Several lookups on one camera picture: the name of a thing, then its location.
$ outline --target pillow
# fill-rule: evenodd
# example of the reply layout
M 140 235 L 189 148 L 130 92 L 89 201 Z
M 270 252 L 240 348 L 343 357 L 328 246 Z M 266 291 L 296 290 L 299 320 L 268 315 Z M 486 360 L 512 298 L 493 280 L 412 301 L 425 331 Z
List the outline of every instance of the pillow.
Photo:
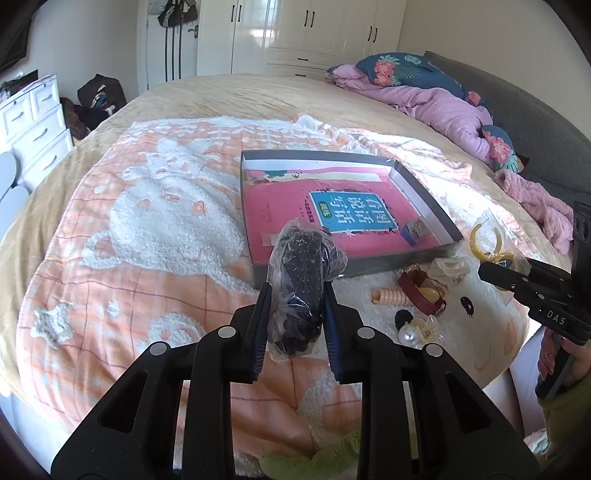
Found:
M 462 85 L 420 55 L 400 52 L 381 53 L 357 62 L 355 67 L 366 74 L 372 83 L 382 87 L 401 85 L 422 89 L 439 87 L 461 99 L 467 96 Z
M 515 154 L 509 135 L 502 128 L 494 125 L 484 125 L 482 135 L 491 146 L 489 156 L 492 161 L 492 171 L 507 169 L 517 173 L 519 158 Z

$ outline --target blue label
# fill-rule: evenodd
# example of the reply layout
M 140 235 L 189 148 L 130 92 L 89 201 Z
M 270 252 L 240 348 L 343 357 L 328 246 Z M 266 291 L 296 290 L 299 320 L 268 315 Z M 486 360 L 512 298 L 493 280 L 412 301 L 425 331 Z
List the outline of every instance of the blue label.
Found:
M 310 192 L 320 224 L 330 233 L 398 230 L 396 220 L 375 193 Z

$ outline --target black object in plastic bag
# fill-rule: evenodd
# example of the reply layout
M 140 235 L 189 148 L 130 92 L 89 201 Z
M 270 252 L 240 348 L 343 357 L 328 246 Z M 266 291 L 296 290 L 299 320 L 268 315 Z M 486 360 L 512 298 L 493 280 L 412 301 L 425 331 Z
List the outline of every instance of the black object in plastic bag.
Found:
M 298 219 L 282 228 L 267 276 L 273 287 L 267 336 L 275 362 L 312 352 L 322 328 L 324 282 L 346 266 L 347 255 L 326 233 Z

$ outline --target wardrobe door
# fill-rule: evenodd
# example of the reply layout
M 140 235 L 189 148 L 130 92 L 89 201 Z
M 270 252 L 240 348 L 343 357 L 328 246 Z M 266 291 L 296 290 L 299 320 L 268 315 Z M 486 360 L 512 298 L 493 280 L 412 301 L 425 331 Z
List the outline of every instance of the wardrobe door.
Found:
M 345 0 L 312 0 L 303 50 L 327 55 L 342 52 L 340 33 L 345 6 Z
M 232 44 L 238 0 L 202 0 L 197 75 L 232 73 Z
M 269 46 L 301 50 L 312 19 L 310 1 L 271 0 L 269 18 Z
M 398 50 L 406 2 L 407 0 L 379 0 L 370 55 Z
M 347 0 L 342 37 L 345 49 L 337 63 L 357 63 L 373 52 L 377 0 Z
M 268 0 L 238 0 L 232 73 L 264 73 L 262 53 Z

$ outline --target pink fabric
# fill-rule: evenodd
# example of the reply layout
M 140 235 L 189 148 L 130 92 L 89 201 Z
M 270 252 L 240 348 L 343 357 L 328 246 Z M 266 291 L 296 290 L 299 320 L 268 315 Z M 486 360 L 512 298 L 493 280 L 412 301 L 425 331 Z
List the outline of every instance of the pink fabric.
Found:
M 510 170 L 499 170 L 495 181 L 503 191 L 529 213 L 561 255 L 569 252 L 573 239 L 573 209 L 550 195 L 542 185 L 528 181 Z
M 367 75 L 349 64 L 337 67 L 330 78 L 341 88 L 397 108 L 445 135 L 478 160 L 490 162 L 491 146 L 480 137 L 479 130 L 482 125 L 492 125 L 492 118 L 483 106 L 474 107 L 441 88 L 374 85 Z

